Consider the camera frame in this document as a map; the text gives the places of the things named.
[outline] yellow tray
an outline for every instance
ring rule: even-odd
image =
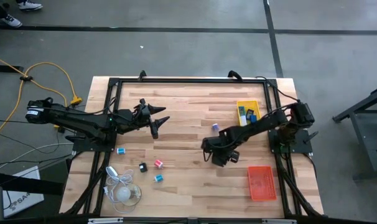
[[[259,120],[261,118],[261,112],[259,110],[259,106],[258,106],[258,102],[256,100],[252,100],[252,101],[237,101],[237,113],[238,113],[238,121],[240,121],[240,126],[242,126],[241,124],[241,119],[240,119],[240,111],[238,110],[238,107],[239,106],[244,106],[245,107],[245,115],[246,115],[246,112],[248,111],[248,109],[251,109],[253,110],[254,112],[254,115],[256,115],[256,120]]]

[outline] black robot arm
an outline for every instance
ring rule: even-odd
[[[286,115],[285,110],[288,109],[291,109],[291,113]],[[280,144],[292,144],[295,142],[296,132],[303,128],[309,128],[313,122],[313,115],[306,103],[297,102],[283,106],[263,116],[255,123],[246,126],[232,126],[219,131],[218,137],[204,138],[201,145],[204,160],[207,161],[212,156],[212,163],[221,167],[228,161],[238,162],[240,153],[235,148],[246,142],[249,137],[274,128],[279,128],[277,135]]]
[[[53,99],[30,101],[27,107],[26,119],[30,123],[47,124],[52,123],[65,128],[83,133],[92,142],[105,142],[110,132],[116,131],[118,134],[143,127],[150,127],[154,139],[158,138],[158,128],[166,122],[169,117],[151,120],[151,115],[165,110],[165,107],[155,107],[146,105],[144,99],[134,107],[134,111],[127,109],[111,112],[109,107],[99,112],[103,114],[86,113],[63,105],[53,103]]]

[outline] white sneaker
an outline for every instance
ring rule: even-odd
[[[18,5],[19,5],[20,10],[23,10],[23,11],[34,11],[34,10],[43,8],[43,5],[38,4],[38,3],[33,3],[32,1],[28,1],[28,0],[22,3],[19,3]]]
[[[20,27],[22,25],[22,23],[18,19],[14,18],[10,15],[7,15],[5,18],[3,18],[1,20],[3,22],[5,22],[7,25],[9,25],[11,27],[15,27],[15,28]]]

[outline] orange plastic basket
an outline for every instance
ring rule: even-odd
[[[270,201],[277,199],[270,166],[248,167],[248,182],[252,200]]]

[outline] floor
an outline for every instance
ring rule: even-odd
[[[349,121],[335,124],[331,120],[377,88],[377,35],[355,35],[355,31],[352,35],[277,32],[284,29],[377,30],[377,0],[269,0],[272,24],[278,33],[275,39],[274,35],[261,32],[271,27],[264,9],[266,0],[38,2],[44,5],[42,11],[22,13],[11,2],[9,13],[26,26],[249,31],[0,30],[0,57],[25,68],[43,61],[57,63],[69,72],[77,94],[83,98],[88,94],[92,76],[139,75],[141,70],[152,76],[224,77],[228,71],[235,70],[244,77],[293,78],[299,98],[308,102],[316,119],[310,130],[320,132],[312,145],[325,214],[377,222],[377,182],[355,184],[351,179],[353,174],[370,168],[365,153],[358,147]],[[32,76],[42,85],[71,98],[67,79],[55,68],[39,67],[32,71]],[[5,119],[13,109],[18,87],[17,75],[0,73],[0,119]],[[48,96],[62,100],[31,83],[26,84],[13,120],[24,120],[29,100]],[[35,147],[57,143],[51,125],[8,123],[1,133]],[[61,134],[58,138],[66,142]],[[10,161],[30,149],[0,136],[0,162]],[[70,146],[60,146],[53,154],[32,152],[23,158],[39,161],[66,155],[70,150]],[[13,174],[30,166],[29,163],[9,164],[0,172]]]

